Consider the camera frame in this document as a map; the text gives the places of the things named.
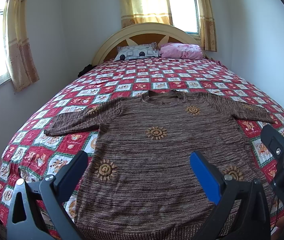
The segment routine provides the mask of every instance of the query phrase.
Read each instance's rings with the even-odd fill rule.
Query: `patterned quilt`
[[[33,114],[13,136],[2,154],[0,166],[0,219],[6,224],[15,182],[39,181],[47,174],[56,174],[79,151],[94,153],[97,131],[48,137],[43,130],[57,114],[81,111],[116,97],[135,97],[147,90],[167,92],[175,89],[184,92],[206,91],[230,97],[235,101],[258,105],[267,109],[275,127],[284,136],[284,109],[263,91],[235,75],[213,60],[182,60],[146,58],[130,61],[107,61],[93,71],[67,85],[48,103]],[[261,143],[260,132],[265,123],[238,120],[243,132],[250,138],[252,160],[271,181],[276,172],[276,162]],[[240,176],[240,171],[230,171]],[[74,220],[76,196],[79,185],[69,201],[64,203]],[[48,217],[44,205],[38,202],[44,220],[54,236],[58,234]],[[280,202],[280,216],[284,207]],[[272,223],[275,221],[277,203],[273,204]]]

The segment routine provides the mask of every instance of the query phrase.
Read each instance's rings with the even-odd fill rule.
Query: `brown sweater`
[[[175,90],[148,91],[55,117],[46,135],[99,128],[77,196],[78,228],[96,240],[191,239],[214,206],[190,168],[195,150],[235,179],[260,178],[269,199],[271,190],[234,118],[273,122],[258,106]]]

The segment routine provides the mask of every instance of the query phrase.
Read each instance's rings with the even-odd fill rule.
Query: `screw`
[[[21,179],[21,178],[18,179],[16,182],[17,185],[22,185],[23,183],[24,183],[24,179]]]
[[[45,180],[46,180],[46,181],[51,181],[51,180],[53,180],[53,179],[54,179],[54,176],[53,176],[52,174],[47,175],[47,176],[45,177]]]
[[[233,177],[230,174],[226,174],[226,175],[224,175],[224,179],[230,181],[230,180],[233,179]]]

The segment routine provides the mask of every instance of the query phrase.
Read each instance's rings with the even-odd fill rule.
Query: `sun embroidery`
[[[113,162],[110,162],[110,160],[101,160],[99,163],[94,163],[96,171],[94,172],[96,174],[97,179],[109,181],[112,177],[116,176],[117,168],[116,165],[114,165]]]
[[[167,131],[163,127],[152,126],[145,131],[146,135],[152,140],[160,140],[167,136]]]
[[[198,107],[196,107],[196,106],[188,106],[186,108],[186,112],[196,116],[196,115],[198,115],[200,113],[200,109]]]
[[[95,107],[91,108],[90,110],[88,110],[88,114],[94,114],[94,113],[96,113],[99,109],[100,109],[99,106],[95,106]]]
[[[240,169],[232,165],[226,168],[226,170],[224,171],[224,174],[229,174],[233,177],[233,179],[236,179],[238,181],[242,181],[244,178]]]
[[[249,110],[253,110],[253,107],[250,105],[243,105],[243,108],[249,109]]]

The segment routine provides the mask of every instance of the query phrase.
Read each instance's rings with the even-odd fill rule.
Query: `headboard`
[[[125,27],[109,37],[95,54],[92,65],[99,65],[104,61],[115,58],[118,53],[118,46],[133,46],[152,42],[156,42],[157,44],[177,42],[198,45],[197,41],[186,32],[171,25],[139,23]]]

